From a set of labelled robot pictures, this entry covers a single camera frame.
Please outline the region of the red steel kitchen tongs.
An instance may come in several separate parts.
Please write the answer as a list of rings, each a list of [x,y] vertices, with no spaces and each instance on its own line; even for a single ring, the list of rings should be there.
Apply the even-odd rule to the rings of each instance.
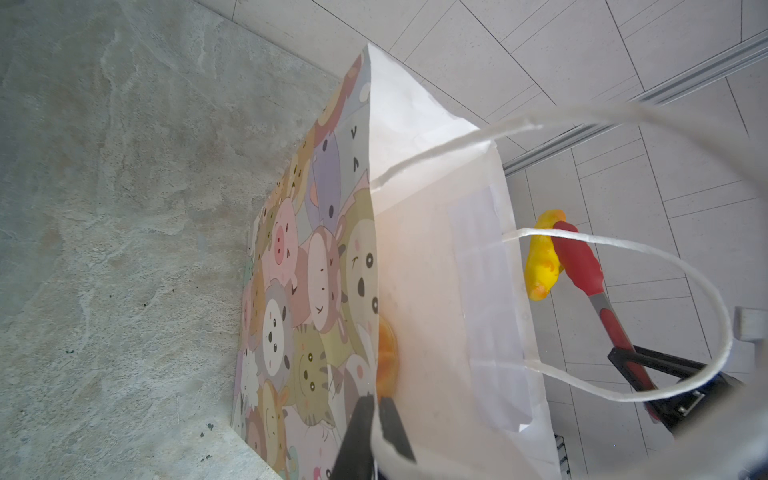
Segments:
[[[579,233],[578,229],[565,222],[557,221],[555,229]],[[580,240],[551,237],[554,250],[564,271],[572,283],[589,298],[614,348],[636,353],[626,331],[618,320],[605,292],[604,275],[600,263],[588,243]],[[628,373],[625,379],[638,391],[656,389],[644,366],[629,362],[619,368]]]

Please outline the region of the yellow orange cone bread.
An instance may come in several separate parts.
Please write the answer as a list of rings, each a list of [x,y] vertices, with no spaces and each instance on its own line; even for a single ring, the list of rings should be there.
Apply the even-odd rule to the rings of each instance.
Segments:
[[[544,300],[557,283],[563,267],[549,236],[534,235],[524,269],[528,298],[531,301]]]

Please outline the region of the white cartoon animal paper bag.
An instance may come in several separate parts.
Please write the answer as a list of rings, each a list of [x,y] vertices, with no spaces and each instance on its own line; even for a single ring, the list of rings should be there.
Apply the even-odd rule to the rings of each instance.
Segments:
[[[330,479],[357,401],[376,397],[375,477],[533,478],[552,462],[545,378],[617,403],[643,403],[681,445],[627,472],[723,478],[765,460],[767,376],[724,372],[734,336],[711,280],[681,258],[623,239],[515,222],[498,138],[570,123],[653,124],[767,188],[767,156],[741,133],[646,103],[547,108],[478,128],[452,115],[375,46],[356,58],[308,131],[248,248],[231,425],[285,479]],[[656,389],[620,393],[540,359],[524,269],[534,235],[653,255],[706,295],[721,339],[708,363],[612,348]],[[379,319],[397,338],[393,397],[416,462],[383,438]]]

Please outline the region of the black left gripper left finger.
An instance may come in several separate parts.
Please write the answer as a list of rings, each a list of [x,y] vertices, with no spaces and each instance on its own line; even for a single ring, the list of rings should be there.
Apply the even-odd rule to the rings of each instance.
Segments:
[[[331,471],[331,480],[372,480],[375,477],[370,445],[375,406],[373,395],[357,401]]]

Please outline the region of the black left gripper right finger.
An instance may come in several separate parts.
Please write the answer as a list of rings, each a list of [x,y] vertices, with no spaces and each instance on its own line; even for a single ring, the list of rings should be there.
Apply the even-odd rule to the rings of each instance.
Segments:
[[[416,457],[393,398],[382,397],[380,399],[379,420],[382,426],[383,438],[394,447],[400,456],[409,461],[416,462]]]

